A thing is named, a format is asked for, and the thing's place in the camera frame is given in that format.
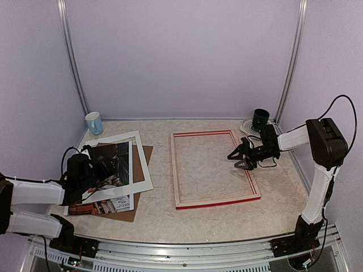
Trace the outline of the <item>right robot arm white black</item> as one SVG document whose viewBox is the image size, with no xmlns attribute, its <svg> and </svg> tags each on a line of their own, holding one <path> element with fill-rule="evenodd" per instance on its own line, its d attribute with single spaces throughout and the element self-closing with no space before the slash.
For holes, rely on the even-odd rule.
<svg viewBox="0 0 363 272">
<path fill-rule="evenodd" d="M 278 159 L 283 151 L 309 145 L 315 163 L 314 178 L 307 204 L 298 217 L 294 234 L 272 240 L 275 255 L 283 256 L 317 248 L 318 233 L 324 223 L 324 210 L 331 198 L 334 179 L 348 154 L 348 144 L 331 118 L 309 119 L 298 129 L 278 135 L 272 124 L 260 130 L 261 145 L 253 147 L 243 137 L 242 143 L 228 155 L 235 167 L 251 171 L 265 159 Z"/>
</svg>

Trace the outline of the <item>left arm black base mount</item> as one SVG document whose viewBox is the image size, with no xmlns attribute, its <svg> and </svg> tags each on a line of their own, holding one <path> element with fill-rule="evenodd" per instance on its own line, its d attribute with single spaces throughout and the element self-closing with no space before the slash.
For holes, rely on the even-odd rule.
<svg viewBox="0 0 363 272">
<path fill-rule="evenodd" d="M 95 258 L 99 241 L 80 236 L 74 236 L 65 241 L 61 239 L 51 239 L 49 246 L 62 252 L 78 255 L 80 257 Z"/>
</svg>

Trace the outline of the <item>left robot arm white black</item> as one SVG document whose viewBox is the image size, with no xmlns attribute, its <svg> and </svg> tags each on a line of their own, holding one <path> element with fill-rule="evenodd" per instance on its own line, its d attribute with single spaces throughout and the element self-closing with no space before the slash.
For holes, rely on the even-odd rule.
<svg viewBox="0 0 363 272">
<path fill-rule="evenodd" d="M 36 181 L 1 176 L 1 234 L 6 232 L 39 235 L 54 239 L 67 252 L 79 247 L 71 223 L 57 215 L 16 211 L 15 206 L 47 204 L 72 206 L 112 197 L 112 189 L 102 189 L 100 165 L 86 154 L 67 160 L 67 170 L 59 180 Z"/>
</svg>

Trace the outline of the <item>red wooden picture frame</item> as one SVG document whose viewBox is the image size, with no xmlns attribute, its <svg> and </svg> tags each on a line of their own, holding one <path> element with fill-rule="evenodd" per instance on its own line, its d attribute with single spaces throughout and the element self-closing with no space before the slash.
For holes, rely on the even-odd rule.
<svg viewBox="0 0 363 272">
<path fill-rule="evenodd" d="M 239 144 L 231 129 L 170 135 L 176 209 L 231 205 L 261 198 L 249 171 L 235 168 L 227 158 Z"/>
</svg>

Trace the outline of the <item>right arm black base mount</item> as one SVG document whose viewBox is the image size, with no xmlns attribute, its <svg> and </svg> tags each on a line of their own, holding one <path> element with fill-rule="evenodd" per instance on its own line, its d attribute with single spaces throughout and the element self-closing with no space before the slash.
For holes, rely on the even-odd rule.
<svg viewBox="0 0 363 272">
<path fill-rule="evenodd" d="M 271 247 L 275 258 L 296 254 L 320 246 L 318 239 L 312 239 L 304 242 L 296 238 L 295 235 L 273 239 Z"/>
</svg>

